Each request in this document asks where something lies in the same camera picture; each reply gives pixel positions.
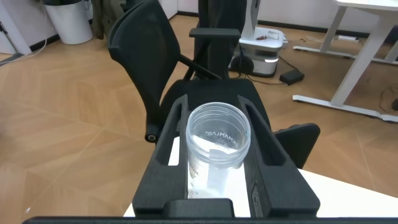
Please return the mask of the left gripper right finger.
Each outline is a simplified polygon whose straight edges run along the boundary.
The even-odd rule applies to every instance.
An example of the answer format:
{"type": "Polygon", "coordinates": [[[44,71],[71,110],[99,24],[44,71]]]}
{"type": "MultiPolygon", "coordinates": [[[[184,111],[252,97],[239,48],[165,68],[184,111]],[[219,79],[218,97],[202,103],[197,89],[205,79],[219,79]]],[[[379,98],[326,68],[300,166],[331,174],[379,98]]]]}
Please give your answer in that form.
{"type": "Polygon", "coordinates": [[[248,117],[251,145],[244,159],[252,217],[315,217],[320,201],[299,172],[319,135],[317,124],[297,124],[273,133],[254,104],[239,96],[248,117]]]}

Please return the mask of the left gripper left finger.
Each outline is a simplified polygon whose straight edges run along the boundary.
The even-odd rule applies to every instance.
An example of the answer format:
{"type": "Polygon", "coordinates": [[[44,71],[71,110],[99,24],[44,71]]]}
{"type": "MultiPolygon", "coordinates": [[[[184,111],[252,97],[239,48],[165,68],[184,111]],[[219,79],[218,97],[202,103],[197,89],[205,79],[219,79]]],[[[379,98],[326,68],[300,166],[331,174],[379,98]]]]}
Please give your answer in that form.
{"type": "Polygon", "coordinates": [[[187,127],[188,96],[175,100],[166,119],[152,157],[132,200],[137,217],[161,217],[165,204],[187,198],[187,127]],[[176,129],[179,129],[178,165],[169,166],[176,129]]]}

